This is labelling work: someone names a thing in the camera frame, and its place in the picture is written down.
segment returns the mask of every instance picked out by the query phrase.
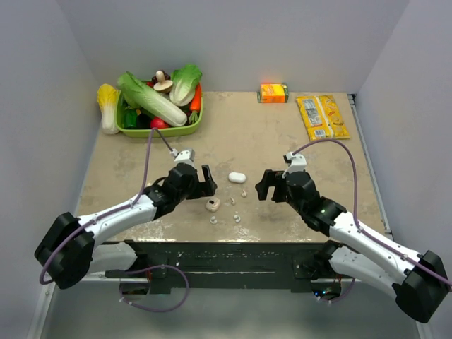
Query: beige table surface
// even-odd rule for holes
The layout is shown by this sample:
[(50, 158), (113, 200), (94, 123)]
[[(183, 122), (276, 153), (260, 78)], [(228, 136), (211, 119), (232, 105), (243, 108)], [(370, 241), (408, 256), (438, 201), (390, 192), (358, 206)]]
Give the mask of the beige table surface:
[[(295, 103), (295, 93), (287, 104), (259, 104), (256, 93), (204, 93), (204, 117), (196, 133), (170, 138), (177, 150), (193, 148), (195, 163), (210, 166), (218, 185), (216, 196), (222, 201), (214, 214), (206, 210), (207, 198), (184, 201), (169, 215), (137, 225), (113, 240), (190, 241), (190, 242), (323, 242), (326, 237), (310, 230), (286, 203), (257, 199), (254, 185), (267, 169), (283, 170), (283, 155), (309, 141)], [(352, 138), (344, 141), (355, 157), (358, 171), (359, 218), (383, 232), (374, 187), (362, 144), (345, 93), (334, 98)], [(146, 139), (123, 134), (106, 136), (100, 132), (81, 196), (79, 215), (94, 213), (121, 203), (140, 188), (143, 177)], [(333, 143), (314, 145), (303, 152), (307, 172), (320, 193), (352, 208), (352, 167), (345, 151)], [(160, 139), (154, 139), (148, 182), (165, 176), (173, 167), (172, 157)], [(247, 175), (244, 184), (227, 180), (230, 172)], [(248, 193), (241, 197), (242, 189)], [(237, 204), (230, 205), (230, 197)], [(239, 214), (239, 224), (233, 219)]]

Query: robotic arm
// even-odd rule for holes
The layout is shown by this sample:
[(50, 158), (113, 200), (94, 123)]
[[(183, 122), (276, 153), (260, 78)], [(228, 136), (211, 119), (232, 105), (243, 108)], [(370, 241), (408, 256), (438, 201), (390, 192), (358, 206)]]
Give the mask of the robotic arm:
[(433, 252), (421, 255), (401, 246), (362, 222), (359, 227), (351, 212), (325, 198), (307, 172), (306, 159), (301, 154), (284, 156), (289, 167), (285, 171), (266, 170), (256, 185), (259, 200), (265, 200), (268, 188), (275, 187), (272, 201), (288, 203), (307, 226), (332, 237), (323, 249), (306, 263), (314, 277), (323, 270), (333, 269), (372, 285), (395, 299), (397, 305), (413, 319), (426, 323), (449, 292), (449, 286), (427, 274), (407, 258), (447, 279), (441, 259)]
[(65, 289), (75, 285), (88, 273), (129, 269), (137, 255), (128, 244), (102, 243), (130, 227), (171, 213), (185, 199), (215, 194), (217, 185), (209, 166), (202, 166), (205, 181), (198, 180), (194, 155), (192, 149), (176, 154), (175, 166), (168, 176), (144, 188), (139, 197), (134, 196), (117, 206), (79, 218), (73, 217), (70, 212), (61, 214), (36, 249), (35, 258), (44, 266), (60, 243), (88, 222), (90, 226), (71, 239), (52, 260), (47, 272), (53, 281)]

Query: green basket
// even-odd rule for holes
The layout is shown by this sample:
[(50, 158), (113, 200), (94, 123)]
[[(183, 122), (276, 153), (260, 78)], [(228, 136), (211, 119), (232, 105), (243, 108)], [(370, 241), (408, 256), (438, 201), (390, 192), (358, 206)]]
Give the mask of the green basket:
[[(127, 104), (124, 100), (124, 96), (122, 93), (119, 95), (118, 99), (118, 106), (116, 110), (116, 115), (114, 116), (114, 122), (118, 129), (126, 134), (127, 136), (130, 136), (131, 138), (148, 138), (150, 129), (125, 129), (124, 128), (124, 110), (126, 109)], [(188, 134), (192, 134), (198, 129), (199, 124), (201, 123), (201, 119), (203, 118), (203, 94), (201, 93), (201, 110), (198, 113), (198, 121), (195, 122), (192, 125), (188, 126), (181, 126), (181, 127), (170, 127), (168, 129), (160, 129), (163, 136), (166, 138), (172, 137), (172, 136), (186, 136)], [(159, 138), (160, 135), (158, 133), (154, 133), (153, 138)]]

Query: basket of vegetables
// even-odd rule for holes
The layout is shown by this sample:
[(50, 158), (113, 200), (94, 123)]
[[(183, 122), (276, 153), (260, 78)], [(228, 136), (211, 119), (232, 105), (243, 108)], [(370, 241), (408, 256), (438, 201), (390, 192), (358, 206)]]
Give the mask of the basket of vegetables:
[(117, 128), (132, 138), (147, 138), (154, 127), (166, 137), (193, 133), (203, 117), (201, 76), (193, 64), (172, 76), (158, 71), (151, 81), (126, 72), (118, 78)]

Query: orange box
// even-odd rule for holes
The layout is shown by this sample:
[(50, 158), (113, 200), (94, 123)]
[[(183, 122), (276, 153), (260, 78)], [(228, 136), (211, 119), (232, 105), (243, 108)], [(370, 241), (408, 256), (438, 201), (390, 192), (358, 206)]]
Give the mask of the orange box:
[(266, 103), (284, 103), (289, 100), (289, 90), (284, 83), (263, 83), (257, 92), (257, 101)]

